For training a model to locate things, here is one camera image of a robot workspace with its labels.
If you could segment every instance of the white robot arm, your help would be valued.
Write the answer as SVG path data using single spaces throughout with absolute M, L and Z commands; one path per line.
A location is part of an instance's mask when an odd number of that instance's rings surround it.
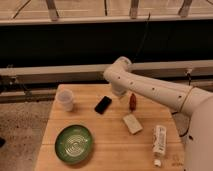
M 131 61 L 118 58 L 104 72 L 117 96 L 131 90 L 192 116 L 186 143 L 184 171 L 213 171 L 213 94 L 192 86 L 130 73 Z

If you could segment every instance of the green plate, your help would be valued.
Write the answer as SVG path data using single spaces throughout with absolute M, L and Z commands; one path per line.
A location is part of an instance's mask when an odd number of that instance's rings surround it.
M 93 138 L 90 131 L 81 125 L 71 125 L 61 131 L 55 142 L 59 159 L 68 164 L 84 160 L 92 150 Z

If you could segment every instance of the wooden table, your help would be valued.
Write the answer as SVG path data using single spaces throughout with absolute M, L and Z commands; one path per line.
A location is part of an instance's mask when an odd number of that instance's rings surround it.
M 181 171 L 184 151 L 175 123 L 165 106 L 136 95 L 137 109 L 133 114 L 144 129 L 131 135 L 122 118 L 128 114 L 131 92 L 118 98 L 111 93 L 108 84 L 63 84 L 74 92 L 72 112 L 64 112 L 54 101 L 43 137 L 36 171 Z M 103 115 L 94 111 L 103 96 L 112 103 Z M 54 151 L 54 143 L 60 131 L 72 124 L 86 126 L 94 138 L 92 154 L 82 163 L 69 166 L 61 162 Z M 162 168 L 153 165 L 152 138 L 156 124 L 167 127 L 167 154 Z

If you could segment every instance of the white cup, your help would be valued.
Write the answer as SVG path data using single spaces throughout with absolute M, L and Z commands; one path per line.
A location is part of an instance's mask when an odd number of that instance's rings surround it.
M 69 89 L 63 89 L 57 92 L 56 101 L 64 111 L 72 111 L 74 104 L 73 92 Z

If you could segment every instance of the speckled floor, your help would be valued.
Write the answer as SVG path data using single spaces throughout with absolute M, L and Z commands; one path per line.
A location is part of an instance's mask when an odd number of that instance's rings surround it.
M 0 137 L 6 140 L 0 148 L 0 171 L 34 170 L 51 105 L 52 101 L 0 104 Z M 182 134 L 188 118 L 173 116 Z

